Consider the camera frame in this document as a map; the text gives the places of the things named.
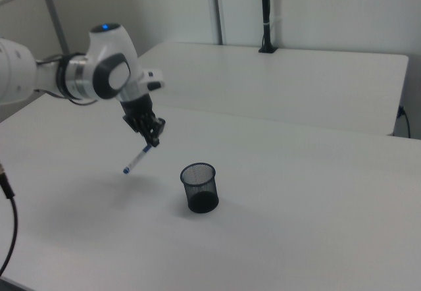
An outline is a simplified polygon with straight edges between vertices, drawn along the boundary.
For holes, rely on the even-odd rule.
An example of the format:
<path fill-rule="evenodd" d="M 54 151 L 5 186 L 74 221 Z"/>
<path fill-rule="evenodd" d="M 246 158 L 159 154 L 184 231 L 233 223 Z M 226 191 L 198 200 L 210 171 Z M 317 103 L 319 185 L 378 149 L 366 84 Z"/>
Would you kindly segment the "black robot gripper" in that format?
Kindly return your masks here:
<path fill-rule="evenodd" d="M 123 119 L 134 130 L 139 133 L 147 145 L 157 147 L 160 144 L 160 135 L 163 133 L 166 121 L 157 118 L 153 112 L 153 102 L 147 93 L 133 101 L 120 103 L 124 116 Z"/>

